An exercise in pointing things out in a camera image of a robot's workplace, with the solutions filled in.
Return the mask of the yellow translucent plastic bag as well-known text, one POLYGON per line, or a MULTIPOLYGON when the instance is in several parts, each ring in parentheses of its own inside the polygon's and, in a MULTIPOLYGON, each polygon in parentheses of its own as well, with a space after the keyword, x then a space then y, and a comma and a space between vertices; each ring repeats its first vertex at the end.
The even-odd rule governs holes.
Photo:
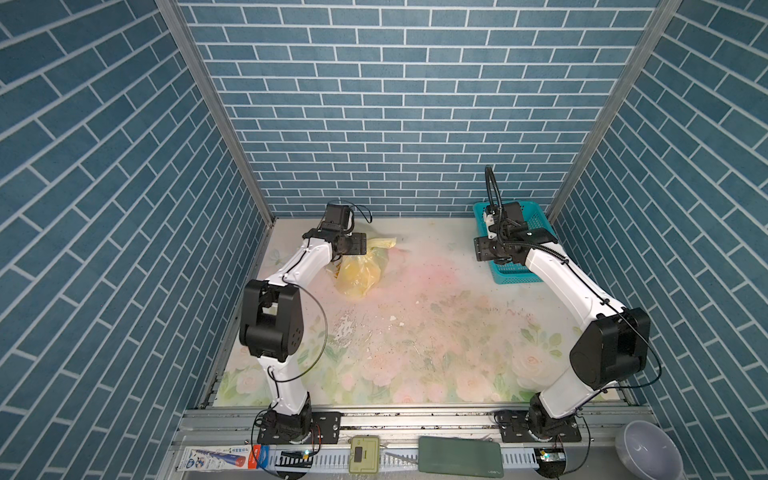
POLYGON ((361 299, 382 280, 389 263, 389 251, 396 245, 395 237, 368 239, 364 255, 343 256, 325 270, 340 294, 353 300, 361 299))

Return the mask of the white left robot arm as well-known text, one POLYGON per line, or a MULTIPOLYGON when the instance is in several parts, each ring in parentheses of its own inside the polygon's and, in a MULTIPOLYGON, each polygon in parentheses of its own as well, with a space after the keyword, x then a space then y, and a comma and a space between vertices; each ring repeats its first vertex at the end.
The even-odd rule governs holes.
POLYGON ((272 435, 298 442, 313 428, 311 396, 294 357, 304 334, 302 297, 326 267, 343 256, 366 253, 366 235, 354 220, 323 218, 302 236, 299 249, 276 273, 246 284, 241 303, 239 343, 258 360, 272 394, 265 426, 272 435))

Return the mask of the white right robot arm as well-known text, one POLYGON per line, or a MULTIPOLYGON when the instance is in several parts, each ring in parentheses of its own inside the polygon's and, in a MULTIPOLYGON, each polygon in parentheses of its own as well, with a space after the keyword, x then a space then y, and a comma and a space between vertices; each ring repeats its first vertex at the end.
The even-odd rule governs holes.
POLYGON ((650 317, 611 297, 576 265, 544 228, 474 239, 480 262, 524 265, 569 309, 581 331, 569 366, 529 403, 528 428, 548 439, 600 392, 643 371, 650 350, 650 317))

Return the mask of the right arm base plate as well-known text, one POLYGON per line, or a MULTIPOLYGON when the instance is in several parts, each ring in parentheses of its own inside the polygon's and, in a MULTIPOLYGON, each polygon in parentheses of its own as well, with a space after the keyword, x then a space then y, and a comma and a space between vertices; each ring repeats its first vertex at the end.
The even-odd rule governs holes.
POLYGON ((578 443, 581 432, 574 416, 552 419, 538 410, 497 410, 492 415, 504 443, 578 443))

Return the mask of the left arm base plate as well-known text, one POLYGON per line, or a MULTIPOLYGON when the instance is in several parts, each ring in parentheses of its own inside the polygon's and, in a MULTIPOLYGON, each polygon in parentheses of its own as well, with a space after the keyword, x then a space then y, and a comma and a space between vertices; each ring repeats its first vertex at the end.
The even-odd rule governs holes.
POLYGON ((338 411, 302 411, 297 415, 284 415, 270 411, 259 426, 257 442, 262 445, 303 443, 318 434, 323 445, 337 444, 342 414, 338 411))

